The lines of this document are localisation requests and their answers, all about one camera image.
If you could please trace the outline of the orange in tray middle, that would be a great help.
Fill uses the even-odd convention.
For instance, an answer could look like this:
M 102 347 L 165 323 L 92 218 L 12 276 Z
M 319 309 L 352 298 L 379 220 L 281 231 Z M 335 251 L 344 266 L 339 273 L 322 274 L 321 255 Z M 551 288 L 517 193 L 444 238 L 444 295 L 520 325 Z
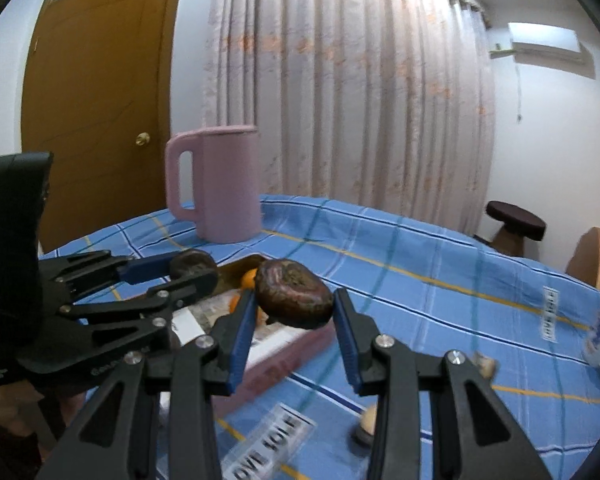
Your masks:
M 239 300 L 240 300 L 240 295 L 239 294 L 235 294 L 232 296 L 232 298 L 230 298 L 230 313 L 233 313 L 238 304 L 239 304 Z

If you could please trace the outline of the orange at tray back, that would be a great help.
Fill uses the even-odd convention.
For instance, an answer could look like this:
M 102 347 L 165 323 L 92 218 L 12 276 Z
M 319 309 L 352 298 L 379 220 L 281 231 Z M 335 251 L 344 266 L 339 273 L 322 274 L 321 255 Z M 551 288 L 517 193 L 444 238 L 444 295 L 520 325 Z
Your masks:
M 256 275 L 258 269 L 254 268 L 247 271 L 240 280 L 241 289 L 254 289 L 256 287 Z

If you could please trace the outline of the pink plastic pitcher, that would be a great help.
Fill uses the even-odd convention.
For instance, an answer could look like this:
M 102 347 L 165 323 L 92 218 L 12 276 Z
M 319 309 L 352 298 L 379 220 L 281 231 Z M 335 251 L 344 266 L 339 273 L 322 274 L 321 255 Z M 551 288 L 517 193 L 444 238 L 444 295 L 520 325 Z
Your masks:
M 181 202 L 180 157 L 192 154 L 193 206 Z M 166 206 L 210 243 L 233 244 L 261 232 L 259 138 L 255 126 L 183 132 L 166 144 Z

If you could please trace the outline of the pink metal tin tray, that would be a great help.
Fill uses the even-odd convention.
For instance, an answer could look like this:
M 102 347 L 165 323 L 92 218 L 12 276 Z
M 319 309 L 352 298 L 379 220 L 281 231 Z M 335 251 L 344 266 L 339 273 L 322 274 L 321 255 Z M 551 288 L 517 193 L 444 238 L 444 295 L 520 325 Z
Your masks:
M 174 313 L 172 330 L 180 344 L 209 333 L 215 321 L 230 312 L 230 303 L 242 287 L 242 277 L 264 260 L 265 256 L 251 254 L 221 264 L 220 280 L 212 295 Z M 214 414 L 224 417 L 253 401 L 324 351 L 334 339 L 335 327 L 330 323 L 317 330 L 300 330 L 279 323 L 268 325 L 265 314 L 260 312 L 244 378 L 234 394 L 213 399 Z

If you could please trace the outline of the blue plaid tablecloth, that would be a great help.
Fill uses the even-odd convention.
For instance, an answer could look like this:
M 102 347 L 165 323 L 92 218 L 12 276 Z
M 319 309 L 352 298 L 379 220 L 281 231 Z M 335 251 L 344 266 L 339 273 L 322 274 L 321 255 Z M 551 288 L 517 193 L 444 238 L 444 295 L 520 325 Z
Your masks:
M 202 240 L 168 212 L 125 220 L 59 248 L 148 257 L 198 248 L 219 264 L 291 258 L 412 350 L 457 349 L 498 362 L 493 387 L 556 479 L 571 477 L 600 438 L 600 372 L 583 359 L 600 292 L 544 264 L 505 257 L 452 230 L 336 200 L 267 195 L 262 232 Z

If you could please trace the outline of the brass door knob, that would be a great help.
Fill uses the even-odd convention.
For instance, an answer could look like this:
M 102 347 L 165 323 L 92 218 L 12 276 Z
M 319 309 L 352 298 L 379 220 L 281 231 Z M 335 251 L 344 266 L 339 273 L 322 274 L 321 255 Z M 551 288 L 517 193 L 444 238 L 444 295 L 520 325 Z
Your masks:
M 135 138 L 135 144 L 137 146 L 145 146 L 149 142 L 150 142 L 150 135 L 147 132 L 141 132 Z

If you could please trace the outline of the brown wooden door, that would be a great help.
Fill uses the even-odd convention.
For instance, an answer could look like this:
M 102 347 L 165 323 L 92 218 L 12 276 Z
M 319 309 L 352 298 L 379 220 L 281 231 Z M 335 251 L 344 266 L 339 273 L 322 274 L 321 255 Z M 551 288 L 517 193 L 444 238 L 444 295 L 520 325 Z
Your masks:
M 51 152 L 44 252 L 166 206 L 178 0 L 44 0 L 23 76 L 21 145 Z M 141 132 L 145 146 L 135 144 Z

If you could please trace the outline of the dark round stool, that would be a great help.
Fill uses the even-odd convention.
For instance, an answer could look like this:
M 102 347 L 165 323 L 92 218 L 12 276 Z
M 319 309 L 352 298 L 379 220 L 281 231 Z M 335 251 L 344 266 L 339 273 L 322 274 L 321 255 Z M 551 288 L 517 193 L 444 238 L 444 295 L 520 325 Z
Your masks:
M 514 204 L 490 200 L 486 204 L 486 215 L 502 224 L 490 246 L 506 256 L 523 257 L 524 242 L 540 242 L 546 232 L 544 220 Z

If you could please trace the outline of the pink floral curtain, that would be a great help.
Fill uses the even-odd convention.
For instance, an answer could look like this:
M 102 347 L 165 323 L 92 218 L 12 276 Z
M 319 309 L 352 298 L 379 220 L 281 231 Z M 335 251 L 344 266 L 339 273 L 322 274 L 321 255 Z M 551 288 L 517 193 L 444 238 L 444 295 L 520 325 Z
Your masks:
M 211 0 L 209 25 L 202 121 L 257 127 L 263 192 L 475 233 L 494 142 L 478 0 Z

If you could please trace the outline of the white air conditioner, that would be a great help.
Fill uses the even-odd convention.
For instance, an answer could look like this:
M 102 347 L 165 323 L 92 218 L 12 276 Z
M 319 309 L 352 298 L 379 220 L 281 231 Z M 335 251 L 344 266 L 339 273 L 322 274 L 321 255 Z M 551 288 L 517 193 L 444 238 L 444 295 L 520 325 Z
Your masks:
M 526 22 L 509 22 L 510 48 L 490 51 L 490 58 L 507 55 L 542 55 L 547 58 L 581 63 L 581 43 L 577 33 L 569 28 Z

